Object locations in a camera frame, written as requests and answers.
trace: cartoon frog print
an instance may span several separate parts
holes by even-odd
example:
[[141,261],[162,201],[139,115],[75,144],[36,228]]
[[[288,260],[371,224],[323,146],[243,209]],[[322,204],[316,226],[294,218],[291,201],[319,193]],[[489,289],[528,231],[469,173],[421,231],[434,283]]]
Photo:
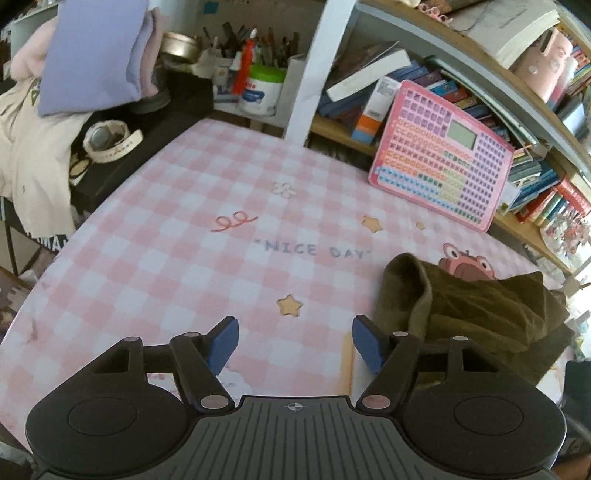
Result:
[[465,281],[496,280],[495,270],[485,257],[473,257],[469,251],[460,252],[452,244],[443,245],[446,258],[439,261],[439,267],[454,277]]

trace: metal screw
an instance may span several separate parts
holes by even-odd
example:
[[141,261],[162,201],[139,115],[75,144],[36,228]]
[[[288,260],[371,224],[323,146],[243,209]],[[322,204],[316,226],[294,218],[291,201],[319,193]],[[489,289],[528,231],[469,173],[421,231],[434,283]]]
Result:
[[383,395],[368,395],[362,402],[365,408],[371,408],[372,410],[383,410],[390,406],[390,399]]
[[201,406],[208,410],[219,410],[229,403],[230,401],[222,395],[208,395],[201,399]]

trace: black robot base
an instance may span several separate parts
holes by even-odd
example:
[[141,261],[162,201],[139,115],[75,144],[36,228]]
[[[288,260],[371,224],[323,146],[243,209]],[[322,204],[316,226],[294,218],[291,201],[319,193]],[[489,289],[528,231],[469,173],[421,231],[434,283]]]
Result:
[[[216,375],[238,321],[168,345],[128,337],[27,418],[36,478],[129,480],[550,480],[561,411],[477,344],[422,344],[366,317],[353,341],[375,379],[348,397],[243,397]],[[172,373],[181,400],[151,385]],[[425,384],[424,379],[437,382]]]

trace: pink checkered tablecloth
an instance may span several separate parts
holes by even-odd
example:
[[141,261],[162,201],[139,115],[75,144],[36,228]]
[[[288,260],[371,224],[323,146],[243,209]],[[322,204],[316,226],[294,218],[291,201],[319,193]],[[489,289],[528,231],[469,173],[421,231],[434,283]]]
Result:
[[349,394],[352,319],[371,317],[385,266],[402,252],[438,263],[446,243],[498,278],[535,270],[352,166],[201,121],[90,217],[27,298],[0,345],[0,421],[25,443],[33,405],[121,338],[167,343],[226,315],[241,329],[221,375],[234,396]]

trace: pink cloth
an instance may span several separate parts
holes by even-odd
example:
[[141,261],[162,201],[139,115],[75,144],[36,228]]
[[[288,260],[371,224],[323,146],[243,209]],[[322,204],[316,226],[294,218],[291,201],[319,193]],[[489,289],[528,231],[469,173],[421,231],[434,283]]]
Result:
[[148,39],[142,61],[139,64],[139,83],[142,89],[142,98],[152,97],[158,93],[158,88],[152,83],[152,72],[154,71],[156,58],[160,51],[160,44],[162,43],[162,36],[164,34],[164,24],[167,19],[165,15],[160,13],[158,7],[153,8],[150,14],[154,19],[154,28]]
[[35,30],[12,59],[11,77],[16,80],[26,80],[30,77],[38,78],[45,68],[45,59],[49,43],[56,31],[57,17],[45,22]]

